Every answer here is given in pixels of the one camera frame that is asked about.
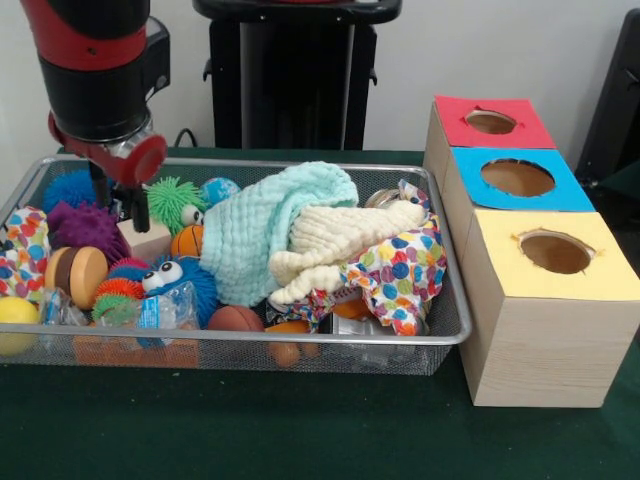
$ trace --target yellow paper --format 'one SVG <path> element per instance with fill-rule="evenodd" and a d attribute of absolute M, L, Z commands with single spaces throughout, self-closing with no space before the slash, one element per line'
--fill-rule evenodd
<path fill-rule="evenodd" d="M 598 213 L 476 210 L 476 215 L 506 296 L 640 300 L 640 280 Z M 592 249 L 591 262 L 573 274 L 553 273 L 539 267 L 520 248 L 522 234 L 536 230 L 580 240 Z"/>

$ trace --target mint green towel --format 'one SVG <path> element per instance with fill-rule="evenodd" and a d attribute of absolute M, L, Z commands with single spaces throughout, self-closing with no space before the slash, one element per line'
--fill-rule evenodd
<path fill-rule="evenodd" d="M 222 303 L 254 306 L 279 287 L 269 258 L 287 249 L 289 228 L 302 208 L 357 204 L 358 190 L 340 167 L 289 167 L 207 211 L 200 266 L 216 277 Z"/>

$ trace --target googly eye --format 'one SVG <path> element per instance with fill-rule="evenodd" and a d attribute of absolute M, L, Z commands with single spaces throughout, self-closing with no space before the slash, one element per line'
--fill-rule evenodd
<path fill-rule="evenodd" d="M 202 225 L 204 215 L 195 205 L 185 205 L 182 208 L 182 225 L 188 227 L 189 225 Z"/>
<path fill-rule="evenodd" d="M 145 292 L 164 287 L 164 284 L 165 282 L 158 272 L 149 272 L 142 278 L 142 288 Z"/>
<path fill-rule="evenodd" d="M 176 262 L 164 262 L 158 270 L 158 275 L 165 285 L 177 282 L 182 278 L 182 267 Z"/>

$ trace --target black stand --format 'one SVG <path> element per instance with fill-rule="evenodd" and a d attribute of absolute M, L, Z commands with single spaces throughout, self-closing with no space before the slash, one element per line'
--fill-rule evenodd
<path fill-rule="evenodd" d="M 615 188 L 620 183 L 616 174 L 640 159 L 639 51 L 640 9 L 636 9 L 625 18 L 576 169 L 596 208 L 613 227 L 624 226 L 640 213 L 640 202 Z"/>
<path fill-rule="evenodd" d="M 362 149 L 376 33 L 401 0 L 194 0 L 212 18 L 216 146 Z"/>

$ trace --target white wall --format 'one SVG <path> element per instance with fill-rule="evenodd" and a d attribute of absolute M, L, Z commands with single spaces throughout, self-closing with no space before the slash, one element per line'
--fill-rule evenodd
<path fill-rule="evenodd" d="M 173 142 L 190 127 L 213 143 L 208 21 L 188 0 L 152 0 L 172 34 L 173 84 L 151 101 L 156 129 Z M 577 162 L 625 13 L 634 0 L 405 0 L 377 27 L 378 87 L 365 148 L 422 150 L 434 94 L 529 97 L 570 163 Z M 57 146 L 20 3 L 0 16 L 0 201 L 35 159 Z"/>

